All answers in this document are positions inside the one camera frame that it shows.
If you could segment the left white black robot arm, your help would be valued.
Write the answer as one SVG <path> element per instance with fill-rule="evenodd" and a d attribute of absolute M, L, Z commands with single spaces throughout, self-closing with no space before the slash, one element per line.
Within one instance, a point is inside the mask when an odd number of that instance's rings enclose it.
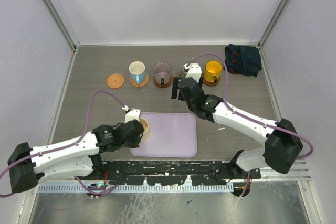
<path fill-rule="evenodd" d="M 36 187 L 47 177 L 89 177 L 101 179 L 107 168 L 101 154 L 123 147 L 137 148 L 144 128 L 138 120 L 117 125 L 100 125 L 81 137 L 56 144 L 30 147 L 16 146 L 7 161 L 12 194 Z"/>

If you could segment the woven rattan coaster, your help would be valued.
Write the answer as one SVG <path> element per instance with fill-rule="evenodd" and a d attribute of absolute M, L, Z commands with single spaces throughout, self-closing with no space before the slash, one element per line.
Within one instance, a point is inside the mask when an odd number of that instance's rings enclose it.
<path fill-rule="evenodd" d="M 133 78 L 130 77 L 130 83 L 131 83 L 134 87 L 143 87 L 143 86 L 147 85 L 147 83 L 149 82 L 149 80 L 150 80 L 150 77 L 149 77 L 149 74 L 148 74 L 148 73 L 145 75 L 145 79 L 144 79 L 144 81 L 143 81 L 142 83 L 140 83 L 140 84 L 137 84 L 137 83 L 133 80 Z"/>
<path fill-rule="evenodd" d="M 124 77 L 119 73 L 114 73 L 108 76 L 106 83 L 109 88 L 118 89 L 123 86 Z"/>

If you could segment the purple translucent cup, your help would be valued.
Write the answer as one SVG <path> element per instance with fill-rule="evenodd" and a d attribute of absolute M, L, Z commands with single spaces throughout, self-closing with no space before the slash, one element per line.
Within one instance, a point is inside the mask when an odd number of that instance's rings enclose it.
<path fill-rule="evenodd" d="M 169 80 L 169 76 L 171 76 L 171 66 L 166 62 L 157 63 L 154 67 L 154 75 L 157 77 L 165 77 Z"/>

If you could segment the grey green cup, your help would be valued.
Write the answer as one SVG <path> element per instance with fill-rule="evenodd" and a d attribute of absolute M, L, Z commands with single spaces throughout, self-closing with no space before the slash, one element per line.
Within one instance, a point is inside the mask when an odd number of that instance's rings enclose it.
<path fill-rule="evenodd" d="M 190 69 L 190 67 L 189 67 L 188 62 L 187 62 L 187 63 L 185 63 L 185 64 L 183 65 L 182 70 L 181 70 L 180 73 L 181 73 L 184 77 L 186 77 L 186 75 L 188 74 L 189 69 Z"/>

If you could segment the white cup blue handle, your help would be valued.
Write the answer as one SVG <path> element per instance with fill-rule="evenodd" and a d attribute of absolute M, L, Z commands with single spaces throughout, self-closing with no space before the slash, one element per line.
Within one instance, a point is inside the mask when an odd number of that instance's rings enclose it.
<path fill-rule="evenodd" d="M 140 61 L 134 61 L 129 65 L 129 73 L 136 84 L 142 84 L 145 81 L 145 64 Z"/>

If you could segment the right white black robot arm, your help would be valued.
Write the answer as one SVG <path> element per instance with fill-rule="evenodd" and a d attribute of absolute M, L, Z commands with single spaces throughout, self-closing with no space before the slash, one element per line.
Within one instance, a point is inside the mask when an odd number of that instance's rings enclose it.
<path fill-rule="evenodd" d="M 230 160 L 228 171 L 237 179 L 253 169 L 265 167 L 287 174 L 303 149 L 289 120 L 266 120 L 240 110 L 216 95 L 205 94 L 191 77 L 173 79 L 171 98 L 186 102 L 198 118 L 229 126 L 261 144 L 254 150 L 238 151 Z"/>

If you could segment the dark wooden coaster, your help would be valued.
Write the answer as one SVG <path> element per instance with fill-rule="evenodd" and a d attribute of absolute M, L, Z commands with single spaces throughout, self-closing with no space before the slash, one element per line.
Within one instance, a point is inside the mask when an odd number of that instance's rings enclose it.
<path fill-rule="evenodd" d="M 173 83 L 173 77 L 169 76 L 169 80 L 167 80 L 167 78 L 165 78 L 165 77 L 154 76 L 153 77 L 153 83 L 158 88 L 167 88 Z"/>

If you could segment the cream yellow cup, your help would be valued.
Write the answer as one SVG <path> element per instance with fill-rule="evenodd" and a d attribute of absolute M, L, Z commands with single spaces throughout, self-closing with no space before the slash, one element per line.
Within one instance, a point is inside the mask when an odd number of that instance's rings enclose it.
<path fill-rule="evenodd" d="M 141 138 L 141 142 L 148 141 L 150 136 L 151 136 L 149 123 L 144 118 L 140 118 L 140 123 L 141 123 L 141 125 L 143 126 L 143 129 L 144 129 L 143 135 L 142 135 L 142 138 Z"/>

